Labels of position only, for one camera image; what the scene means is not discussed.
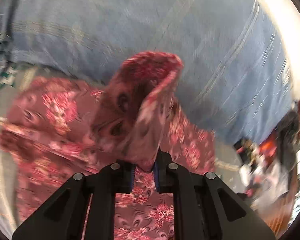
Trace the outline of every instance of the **wooden floor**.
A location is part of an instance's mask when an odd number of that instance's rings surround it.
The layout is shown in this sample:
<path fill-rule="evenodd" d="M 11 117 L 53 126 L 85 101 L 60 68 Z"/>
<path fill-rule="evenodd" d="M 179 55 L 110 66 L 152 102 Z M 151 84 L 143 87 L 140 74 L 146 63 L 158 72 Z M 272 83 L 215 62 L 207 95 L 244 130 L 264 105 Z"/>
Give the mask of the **wooden floor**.
<path fill-rule="evenodd" d="M 295 196 L 298 190 L 297 168 L 292 171 L 290 190 L 283 198 L 274 202 L 267 212 L 259 213 L 260 217 L 272 229 L 278 239 L 287 229 L 293 211 Z"/>

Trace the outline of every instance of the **floral pattern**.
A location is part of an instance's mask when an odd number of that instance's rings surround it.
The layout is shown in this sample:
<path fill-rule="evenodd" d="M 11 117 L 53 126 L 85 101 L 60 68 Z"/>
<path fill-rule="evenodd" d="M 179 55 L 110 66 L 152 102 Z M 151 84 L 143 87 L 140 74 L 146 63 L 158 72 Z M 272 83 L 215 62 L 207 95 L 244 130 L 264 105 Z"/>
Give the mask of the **floral pattern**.
<path fill-rule="evenodd" d="M 149 172 L 158 147 L 191 172 L 214 170 L 213 135 L 191 124 L 173 96 L 181 70 L 173 54 L 143 52 L 124 61 L 104 90 L 36 78 L 0 134 L 19 167 L 20 221 L 74 173 L 97 173 L 120 158 L 138 168 L 133 191 L 116 195 L 114 239 L 172 239 L 172 194 L 158 194 Z"/>

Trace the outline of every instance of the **blue fabric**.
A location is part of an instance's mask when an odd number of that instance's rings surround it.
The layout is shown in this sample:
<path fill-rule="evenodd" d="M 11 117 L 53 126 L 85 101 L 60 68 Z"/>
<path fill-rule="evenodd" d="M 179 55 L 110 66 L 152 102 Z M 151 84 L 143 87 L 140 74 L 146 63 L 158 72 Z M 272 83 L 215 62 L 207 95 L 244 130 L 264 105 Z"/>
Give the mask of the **blue fabric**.
<path fill-rule="evenodd" d="M 281 38 L 257 0 L 0 0 L 0 61 L 107 83 L 143 50 L 181 57 L 184 111 L 227 143 L 262 142 L 290 109 Z"/>

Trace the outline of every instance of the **screw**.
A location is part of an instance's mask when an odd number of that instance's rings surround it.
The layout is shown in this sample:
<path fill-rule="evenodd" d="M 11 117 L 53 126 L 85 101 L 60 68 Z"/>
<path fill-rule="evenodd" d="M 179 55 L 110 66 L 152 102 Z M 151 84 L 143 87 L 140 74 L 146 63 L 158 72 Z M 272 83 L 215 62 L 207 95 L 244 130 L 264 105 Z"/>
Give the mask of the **screw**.
<path fill-rule="evenodd" d="M 176 169 L 178 168 L 178 164 L 176 164 L 176 163 L 170 163 L 170 164 L 168 165 L 168 167 L 169 167 L 169 169 L 171 169 L 171 170 L 176 170 Z"/>
<path fill-rule="evenodd" d="M 208 179 L 215 179 L 216 178 L 216 175 L 213 173 L 213 172 L 207 172 L 206 173 L 206 177 Z"/>
<path fill-rule="evenodd" d="M 113 169 L 113 170 L 118 170 L 118 169 L 120 169 L 120 164 L 119 163 L 112 163 L 110 168 Z"/>
<path fill-rule="evenodd" d="M 80 180 L 83 178 L 83 175 L 81 173 L 76 173 L 73 175 L 74 180 Z"/>

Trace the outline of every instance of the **pink cloth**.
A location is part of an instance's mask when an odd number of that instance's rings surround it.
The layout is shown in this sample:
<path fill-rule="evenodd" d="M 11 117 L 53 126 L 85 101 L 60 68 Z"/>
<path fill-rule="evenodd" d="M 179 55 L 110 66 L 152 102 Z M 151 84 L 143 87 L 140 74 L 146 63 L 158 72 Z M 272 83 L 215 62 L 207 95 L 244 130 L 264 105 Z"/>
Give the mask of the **pink cloth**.
<path fill-rule="evenodd" d="M 137 164 L 131 194 L 117 194 L 115 239 L 170 239 L 172 194 L 158 194 L 151 171 L 158 147 L 191 172 L 214 169 L 213 136 L 185 117 L 173 96 L 178 56 L 142 52 L 122 63 L 104 89 L 81 80 L 36 78 L 15 100 L 0 135 L 18 164 L 17 208 L 28 218 L 76 172 L 116 159 Z"/>

